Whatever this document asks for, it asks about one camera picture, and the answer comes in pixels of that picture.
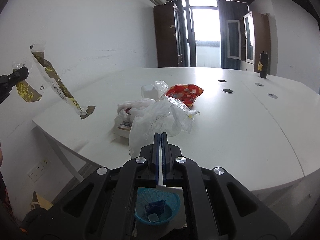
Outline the gold brown snack wrapper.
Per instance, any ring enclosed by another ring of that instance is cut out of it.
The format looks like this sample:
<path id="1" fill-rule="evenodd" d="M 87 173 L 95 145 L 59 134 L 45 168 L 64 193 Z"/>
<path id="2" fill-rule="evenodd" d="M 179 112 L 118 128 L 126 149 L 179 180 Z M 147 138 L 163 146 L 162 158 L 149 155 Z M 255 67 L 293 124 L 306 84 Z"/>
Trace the gold brown snack wrapper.
<path id="1" fill-rule="evenodd" d="M 14 63 L 12 69 L 28 69 L 28 77 L 20 81 L 17 86 L 18 95 L 27 103 L 39 102 L 44 90 L 50 88 L 63 102 L 67 103 L 83 120 L 95 110 L 95 106 L 81 106 L 69 89 L 63 84 L 52 63 L 45 59 L 45 42 L 31 43 L 29 50 L 31 60 L 23 59 Z"/>

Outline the blue plastic bag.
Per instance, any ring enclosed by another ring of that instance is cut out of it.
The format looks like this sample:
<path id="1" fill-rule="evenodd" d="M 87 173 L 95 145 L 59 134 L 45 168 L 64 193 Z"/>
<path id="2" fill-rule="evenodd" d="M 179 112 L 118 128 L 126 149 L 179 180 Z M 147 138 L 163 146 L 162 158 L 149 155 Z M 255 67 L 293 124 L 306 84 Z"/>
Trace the blue plastic bag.
<path id="1" fill-rule="evenodd" d="M 150 202 L 145 205 L 145 212 L 147 215 L 156 213 L 157 215 L 161 215 L 165 211 L 166 202 L 164 200 L 158 200 L 155 202 Z"/>

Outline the white cardboard box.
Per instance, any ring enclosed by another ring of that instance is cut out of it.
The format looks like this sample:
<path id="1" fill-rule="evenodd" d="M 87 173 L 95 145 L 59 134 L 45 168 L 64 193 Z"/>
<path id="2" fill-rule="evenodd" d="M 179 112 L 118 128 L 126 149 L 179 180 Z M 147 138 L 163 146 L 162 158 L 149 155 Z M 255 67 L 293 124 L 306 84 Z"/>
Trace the white cardboard box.
<path id="1" fill-rule="evenodd" d="M 124 137 L 124 138 L 129 138 L 130 136 L 130 131 L 132 127 L 132 122 L 123 120 L 122 117 L 117 116 L 114 120 L 114 133 L 116 135 Z"/>

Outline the white plastic bag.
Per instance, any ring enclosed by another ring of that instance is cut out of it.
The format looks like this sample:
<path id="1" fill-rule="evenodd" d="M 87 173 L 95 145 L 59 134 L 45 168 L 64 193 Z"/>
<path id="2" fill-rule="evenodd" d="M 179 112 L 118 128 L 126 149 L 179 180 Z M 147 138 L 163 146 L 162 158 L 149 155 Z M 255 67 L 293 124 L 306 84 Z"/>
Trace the white plastic bag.
<path id="1" fill-rule="evenodd" d="M 165 132 L 170 137 L 180 132 L 190 133 L 194 118 L 200 113 L 168 96 L 158 100 L 126 101 L 118 106 L 117 112 L 117 116 L 132 122 L 128 138 L 131 158 L 139 156 L 142 147 L 153 142 L 155 133 Z"/>

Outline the blue plastic trash basket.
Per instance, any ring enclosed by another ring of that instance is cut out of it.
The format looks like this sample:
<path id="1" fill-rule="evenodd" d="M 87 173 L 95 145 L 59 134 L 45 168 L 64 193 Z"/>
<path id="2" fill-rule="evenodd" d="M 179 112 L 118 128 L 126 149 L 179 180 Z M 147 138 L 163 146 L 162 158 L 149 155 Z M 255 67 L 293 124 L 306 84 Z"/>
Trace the blue plastic trash basket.
<path id="1" fill-rule="evenodd" d="M 180 205 L 176 193 L 141 187 L 137 191 L 135 218 L 150 226 L 167 224 L 178 214 Z"/>

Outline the cardboard piece on floor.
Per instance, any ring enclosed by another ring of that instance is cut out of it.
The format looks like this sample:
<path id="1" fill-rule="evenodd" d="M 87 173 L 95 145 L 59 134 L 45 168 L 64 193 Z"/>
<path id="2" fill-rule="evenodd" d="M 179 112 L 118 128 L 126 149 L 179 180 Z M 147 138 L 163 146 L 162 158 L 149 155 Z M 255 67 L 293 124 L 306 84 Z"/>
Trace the cardboard piece on floor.
<path id="1" fill-rule="evenodd" d="M 39 195 L 36 191 L 33 192 L 30 209 L 35 210 L 38 208 L 43 208 L 45 210 L 49 210 L 53 204 Z"/>

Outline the red patterned snack bag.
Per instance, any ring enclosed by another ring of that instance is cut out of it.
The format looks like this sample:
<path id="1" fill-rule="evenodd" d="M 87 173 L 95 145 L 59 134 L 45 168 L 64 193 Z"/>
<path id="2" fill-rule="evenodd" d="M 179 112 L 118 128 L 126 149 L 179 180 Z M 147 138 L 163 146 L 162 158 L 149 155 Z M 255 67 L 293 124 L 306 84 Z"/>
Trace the red patterned snack bag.
<path id="1" fill-rule="evenodd" d="M 193 107 L 196 99 L 203 93 L 203 89 L 197 85 L 174 85 L 166 92 L 166 96 L 175 98 L 187 107 Z"/>

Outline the clear plastic bag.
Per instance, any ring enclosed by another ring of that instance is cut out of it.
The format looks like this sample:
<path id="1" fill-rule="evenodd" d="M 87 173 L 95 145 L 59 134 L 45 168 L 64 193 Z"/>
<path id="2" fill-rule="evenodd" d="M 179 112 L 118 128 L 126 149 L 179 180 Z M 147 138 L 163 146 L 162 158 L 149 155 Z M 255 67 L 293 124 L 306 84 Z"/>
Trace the clear plastic bag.
<path id="1" fill-rule="evenodd" d="M 155 81 L 155 89 L 157 90 L 158 97 L 160 98 L 161 96 L 165 95 L 167 91 L 169 90 L 169 86 L 167 83 L 163 80 L 157 80 Z"/>

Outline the black tumbler with star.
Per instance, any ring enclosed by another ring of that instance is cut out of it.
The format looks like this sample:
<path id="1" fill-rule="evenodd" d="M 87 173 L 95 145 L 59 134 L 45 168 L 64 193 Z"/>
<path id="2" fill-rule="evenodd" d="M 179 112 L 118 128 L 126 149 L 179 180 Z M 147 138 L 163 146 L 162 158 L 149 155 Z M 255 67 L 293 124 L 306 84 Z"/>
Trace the black tumbler with star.
<path id="1" fill-rule="evenodd" d="M 260 53 L 259 62 L 258 62 L 258 71 L 260 77 L 265 79 L 267 78 L 267 71 L 268 71 L 268 54 L 267 52 Z"/>

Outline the dark brown wardrobe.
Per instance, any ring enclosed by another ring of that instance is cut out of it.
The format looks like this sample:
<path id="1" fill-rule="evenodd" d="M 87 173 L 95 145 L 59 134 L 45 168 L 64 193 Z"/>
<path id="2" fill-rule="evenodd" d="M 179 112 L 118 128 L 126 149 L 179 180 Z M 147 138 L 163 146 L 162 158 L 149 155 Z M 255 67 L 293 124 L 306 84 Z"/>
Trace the dark brown wardrobe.
<path id="1" fill-rule="evenodd" d="M 159 68 L 184 67 L 184 48 L 180 11 L 175 2 L 154 8 L 154 23 Z"/>

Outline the brown cabinet with glass door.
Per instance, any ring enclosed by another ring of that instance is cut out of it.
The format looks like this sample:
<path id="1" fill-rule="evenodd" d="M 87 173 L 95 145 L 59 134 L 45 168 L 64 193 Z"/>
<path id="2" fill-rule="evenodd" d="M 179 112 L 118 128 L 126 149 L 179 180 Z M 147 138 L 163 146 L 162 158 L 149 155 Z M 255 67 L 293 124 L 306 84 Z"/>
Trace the brown cabinet with glass door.
<path id="1" fill-rule="evenodd" d="M 241 61 L 240 69 L 258 72 L 262 52 L 268 55 L 268 74 L 271 63 L 271 37 L 268 16 L 250 11 L 240 18 Z"/>

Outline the dark blue curtain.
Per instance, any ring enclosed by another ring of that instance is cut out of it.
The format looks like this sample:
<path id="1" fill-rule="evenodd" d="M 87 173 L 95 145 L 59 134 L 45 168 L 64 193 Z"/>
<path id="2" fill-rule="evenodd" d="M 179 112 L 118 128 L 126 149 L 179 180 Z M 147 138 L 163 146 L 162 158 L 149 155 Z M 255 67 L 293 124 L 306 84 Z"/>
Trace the dark blue curtain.
<path id="1" fill-rule="evenodd" d="M 218 0 L 220 19 L 221 68 L 240 70 L 240 23 L 242 16 L 248 13 L 244 2 Z"/>

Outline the wall power sockets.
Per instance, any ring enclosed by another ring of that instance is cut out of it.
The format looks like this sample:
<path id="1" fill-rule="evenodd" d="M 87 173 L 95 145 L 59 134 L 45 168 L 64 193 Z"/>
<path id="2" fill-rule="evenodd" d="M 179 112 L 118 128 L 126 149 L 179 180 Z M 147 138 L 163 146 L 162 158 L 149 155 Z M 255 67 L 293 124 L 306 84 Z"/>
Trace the wall power sockets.
<path id="1" fill-rule="evenodd" d="M 36 164 L 28 173 L 28 177 L 33 182 L 37 182 L 39 178 L 41 178 L 45 172 L 50 168 L 51 161 L 47 158 L 44 158 L 43 160 L 39 161 L 38 164 Z"/>

